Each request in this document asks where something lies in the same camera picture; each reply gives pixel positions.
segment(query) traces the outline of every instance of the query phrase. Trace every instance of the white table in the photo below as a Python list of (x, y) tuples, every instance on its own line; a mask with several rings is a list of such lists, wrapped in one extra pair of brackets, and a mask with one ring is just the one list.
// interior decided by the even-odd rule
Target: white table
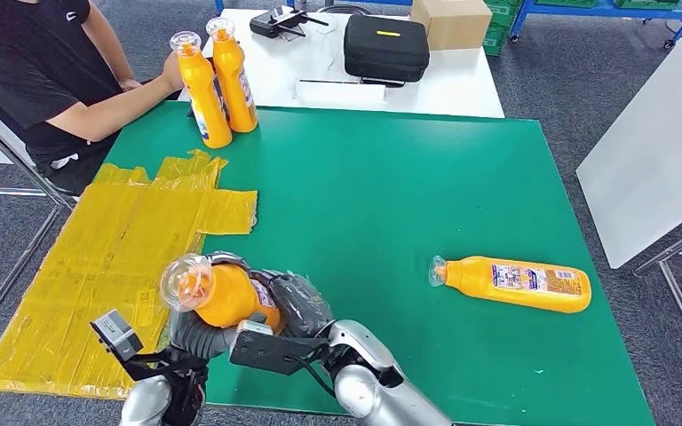
[[(479, 49), (431, 51), (430, 65), (417, 83), (386, 88), (382, 101), (317, 102), (297, 95), (297, 80), (356, 82), (344, 70), (343, 39), (350, 15), (310, 13), (329, 27), (302, 24), (307, 37), (290, 42), (256, 35), (250, 20), (265, 11), (225, 9), (222, 17), (236, 25), (244, 49), (244, 68), (252, 96), (262, 107), (323, 107), (417, 114), (470, 115), (504, 118), (485, 52)], [(212, 55), (209, 40), (203, 52)]]
[(576, 175), (612, 268), (682, 223), (682, 39)]

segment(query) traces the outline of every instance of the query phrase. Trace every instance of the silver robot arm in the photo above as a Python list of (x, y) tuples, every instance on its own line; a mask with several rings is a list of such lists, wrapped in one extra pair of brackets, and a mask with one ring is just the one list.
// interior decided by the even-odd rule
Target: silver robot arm
[(135, 382), (122, 406), (119, 426), (163, 426), (171, 404), (171, 383), (162, 375)]
[(338, 404), (366, 425), (453, 424), (409, 381), (388, 348), (359, 322), (334, 322), (329, 330), (329, 347), (331, 352), (356, 354), (331, 367), (331, 376)]

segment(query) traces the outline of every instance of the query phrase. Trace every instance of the floor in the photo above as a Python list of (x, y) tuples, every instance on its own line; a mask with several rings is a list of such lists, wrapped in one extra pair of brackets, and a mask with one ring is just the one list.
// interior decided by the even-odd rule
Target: floor
[[(138, 79), (156, 75), (168, 38), (202, 28), (213, 15), (209, 0), (97, 1), (116, 28)], [(267, 8), (265, 0), (226, 0), (226, 7)], [(313, 0), (308, 9), (321, 2)], [(373, 12), (406, 14), (407, 7), (375, 6)], [(638, 279), (630, 268), (682, 236), (682, 227), (645, 255), (613, 271), (607, 262), (575, 178), (575, 168), (667, 54), (670, 36), (661, 22), (531, 16), (521, 39), (489, 60), (508, 117), (539, 120), (595, 261), (642, 389), (658, 424), (682, 426), (682, 319), (658, 271)], [(13, 166), (0, 165), (0, 186), (26, 186)], [(0, 280), (43, 222), (51, 205), (41, 198), (0, 197)], [(52, 236), (0, 307), (0, 335), (35, 274)], [(682, 257), (671, 262), (682, 284)], [(0, 425), (30, 423), (116, 425), (121, 403), (83, 398), (0, 393)], [(345, 417), (276, 413), (208, 406), (203, 425), (357, 424)]]

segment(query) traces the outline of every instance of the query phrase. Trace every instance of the orange bottle lying on side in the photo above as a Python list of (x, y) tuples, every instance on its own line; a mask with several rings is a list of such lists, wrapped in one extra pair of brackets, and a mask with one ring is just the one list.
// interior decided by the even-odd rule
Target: orange bottle lying on side
[(574, 268), (471, 256), (462, 260), (432, 260), (430, 284), (443, 284), (467, 296), (574, 313), (591, 300), (590, 278)]

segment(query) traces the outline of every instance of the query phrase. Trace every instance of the yellow plastic sheet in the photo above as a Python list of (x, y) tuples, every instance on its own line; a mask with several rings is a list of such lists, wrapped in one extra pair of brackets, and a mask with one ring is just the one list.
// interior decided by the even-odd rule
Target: yellow plastic sheet
[(161, 272), (203, 233), (249, 233), (257, 192), (215, 189), (226, 166), (195, 150), (141, 168), (105, 164), (64, 224), (0, 340), (0, 391), (124, 398), (131, 379), (90, 321), (116, 308), (152, 350), (167, 317)]

